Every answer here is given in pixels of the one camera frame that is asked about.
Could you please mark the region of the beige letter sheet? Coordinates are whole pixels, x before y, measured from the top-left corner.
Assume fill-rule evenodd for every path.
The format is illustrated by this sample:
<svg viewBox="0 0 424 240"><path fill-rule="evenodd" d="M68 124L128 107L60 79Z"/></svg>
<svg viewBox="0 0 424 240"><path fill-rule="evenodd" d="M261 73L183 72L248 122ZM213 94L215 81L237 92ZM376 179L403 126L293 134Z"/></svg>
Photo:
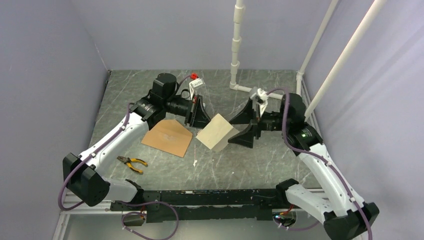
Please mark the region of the beige letter sheet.
<svg viewBox="0 0 424 240"><path fill-rule="evenodd" d="M240 131L233 127L221 114L217 113L211 121L198 132L195 138L209 150L220 152L228 145L228 140L239 132Z"/></svg>

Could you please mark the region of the brown paper envelope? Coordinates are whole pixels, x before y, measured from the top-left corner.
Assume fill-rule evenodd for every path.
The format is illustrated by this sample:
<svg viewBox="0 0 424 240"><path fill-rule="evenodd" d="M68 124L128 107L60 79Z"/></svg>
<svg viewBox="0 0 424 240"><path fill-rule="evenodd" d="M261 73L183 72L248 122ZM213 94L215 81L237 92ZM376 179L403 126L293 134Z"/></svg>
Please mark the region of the brown paper envelope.
<svg viewBox="0 0 424 240"><path fill-rule="evenodd" d="M193 134L175 119L163 119L149 130L141 143L183 158Z"/></svg>

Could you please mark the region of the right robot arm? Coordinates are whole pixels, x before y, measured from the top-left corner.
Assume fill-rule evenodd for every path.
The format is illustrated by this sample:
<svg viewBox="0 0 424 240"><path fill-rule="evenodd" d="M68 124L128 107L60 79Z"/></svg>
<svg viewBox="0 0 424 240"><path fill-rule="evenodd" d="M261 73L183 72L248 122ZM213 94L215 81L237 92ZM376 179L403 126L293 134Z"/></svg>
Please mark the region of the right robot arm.
<svg viewBox="0 0 424 240"><path fill-rule="evenodd" d="M276 186L275 200L282 207L296 206L322 224L332 240L352 240L363 233L372 239L372 224L379 215L340 173L317 130L306 122L306 106L300 95L287 93L280 109L266 111L267 96L252 95L245 107L230 120L246 128L229 139L232 144L252 148L263 131L280 131L286 146L309 168L325 197L288 179Z"/></svg>

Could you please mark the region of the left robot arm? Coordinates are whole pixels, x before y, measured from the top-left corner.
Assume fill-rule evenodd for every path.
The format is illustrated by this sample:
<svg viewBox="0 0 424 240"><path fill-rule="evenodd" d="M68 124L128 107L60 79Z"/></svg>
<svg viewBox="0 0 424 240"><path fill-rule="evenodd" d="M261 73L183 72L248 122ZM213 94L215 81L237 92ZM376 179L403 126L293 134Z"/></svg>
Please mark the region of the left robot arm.
<svg viewBox="0 0 424 240"><path fill-rule="evenodd" d="M72 207L63 205L66 189L74 193L83 204L96 206L103 200L119 201L129 209L137 210L144 203L144 190L132 180L116 180L105 177L105 171L118 158L121 151L133 141L152 130L167 113L184 117L184 123L203 129L210 121L202 95L195 88L204 83L196 74L188 75L189 97L177 94L181 82L175 75L160 73L153 81L147 95L128 103L124 118L101 140L80 154L67 154L62 161L63 185L57 203L61 210Z"/></svg>

